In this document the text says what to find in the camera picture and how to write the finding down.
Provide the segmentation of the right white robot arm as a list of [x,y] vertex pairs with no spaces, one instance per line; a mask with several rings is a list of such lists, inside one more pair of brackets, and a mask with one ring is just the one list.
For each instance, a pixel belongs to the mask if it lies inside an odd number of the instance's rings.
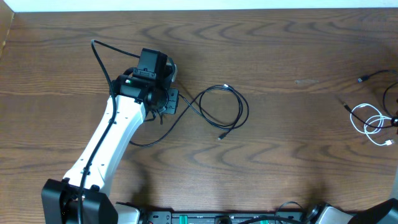
[[357,214],[342,212],[327,203],[318,204],[308,210],[303,222],[315,224],[397,224],[397,172],[389,200]]

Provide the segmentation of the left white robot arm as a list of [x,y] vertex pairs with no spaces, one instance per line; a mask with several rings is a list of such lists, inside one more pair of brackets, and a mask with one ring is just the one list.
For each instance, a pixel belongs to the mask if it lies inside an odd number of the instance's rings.
[[174,114],[175,75],[120,75],[110,83],[104,115],[85,150],[61,181],[42,189],[46,223],[139,223],[141,211],[109,199],[113,178],[132,136],[150,111]]

